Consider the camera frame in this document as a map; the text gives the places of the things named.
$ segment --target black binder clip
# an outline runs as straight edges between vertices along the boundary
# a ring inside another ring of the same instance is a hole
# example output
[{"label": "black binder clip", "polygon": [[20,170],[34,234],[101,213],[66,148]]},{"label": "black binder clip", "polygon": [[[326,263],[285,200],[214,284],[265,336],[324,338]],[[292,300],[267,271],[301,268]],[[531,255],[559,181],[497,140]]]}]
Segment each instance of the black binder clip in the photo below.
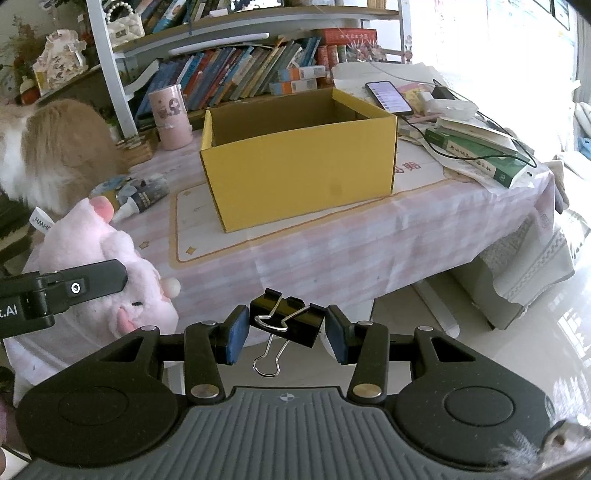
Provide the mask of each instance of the black binder clip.
[{"label": "black binder clip", "polygon": [[[265,353],[254,360],[252,367],[262,377],[276,377],[280,372],[279,357],[289,342],[314,346],[326,309],[313,303],[306,305],[294,297],[284,299],[281,292],[267,288],[264,295],[251,302],[250,312],[250,324],[269,333]],[[256,363],[269,354],[274,336],[284,338],[285,343],[275,357],[275,372],[266,374]]]}]

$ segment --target plush toy tag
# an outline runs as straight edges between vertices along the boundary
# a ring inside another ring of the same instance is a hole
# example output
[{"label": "plush toy tag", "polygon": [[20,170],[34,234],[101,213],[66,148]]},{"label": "plush toy tag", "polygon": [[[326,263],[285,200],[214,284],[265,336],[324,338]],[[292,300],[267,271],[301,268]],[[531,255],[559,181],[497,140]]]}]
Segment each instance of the plush toy tag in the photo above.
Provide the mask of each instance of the plush toy tag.
[{"label": "plush toy tag", "polygon": [[39,207],[35,207],[35,210],[33,210],[33,213],[29,217],[29,223],[43,234],[47,233],[54,225],[51,217]]}]

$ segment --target pink plush toy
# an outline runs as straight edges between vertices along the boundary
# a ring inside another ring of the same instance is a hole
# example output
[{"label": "pink plush toy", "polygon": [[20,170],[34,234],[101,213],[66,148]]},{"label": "pink plush toy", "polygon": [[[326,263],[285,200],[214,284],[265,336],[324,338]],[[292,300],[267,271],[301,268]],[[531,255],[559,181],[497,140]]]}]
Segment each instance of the pink plush toy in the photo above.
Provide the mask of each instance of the pink plush toy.
[{"label": "pink plush toy", "polygon": [[143,325],[174,333],[178,314],[170,299],[180,292],[178,280],[160,280],[131,237],[109,225],[112,218],[107,198],[84,199],[33,250],[25,272],[49,273],[116,258],[127,269],[128,281],[119,293],[56,315],[51,328],[5,340],[16,373],[15,405],[33,385]]}]

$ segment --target yellow cardboard box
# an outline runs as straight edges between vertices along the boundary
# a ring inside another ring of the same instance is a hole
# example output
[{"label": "yellow cardboard box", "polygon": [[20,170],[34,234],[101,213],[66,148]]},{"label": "yellow cardboard box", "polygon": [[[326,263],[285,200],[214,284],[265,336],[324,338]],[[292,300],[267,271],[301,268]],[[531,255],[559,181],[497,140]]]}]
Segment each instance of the yellow cardboard box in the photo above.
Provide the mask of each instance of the yellow cardboard box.
[{"label": "yellow cardboard box", "polygon": [[335,88],[205,113],[201,159],[224,231],[392,192],[397,119]]}]

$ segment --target phone screen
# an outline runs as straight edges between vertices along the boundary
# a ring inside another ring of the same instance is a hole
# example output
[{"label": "phone screen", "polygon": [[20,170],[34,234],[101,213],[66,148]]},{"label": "phone screen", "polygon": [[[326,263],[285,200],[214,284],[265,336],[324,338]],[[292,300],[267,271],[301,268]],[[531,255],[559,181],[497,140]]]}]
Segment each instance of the phone screen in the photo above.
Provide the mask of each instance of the phone screen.
[{"label": "phone screen", "polygon": [[374,94],[384,110],[395,115],[412,115],[413,108],[402,94],[396,90],[392,82],[369,82],[366,87]]}]

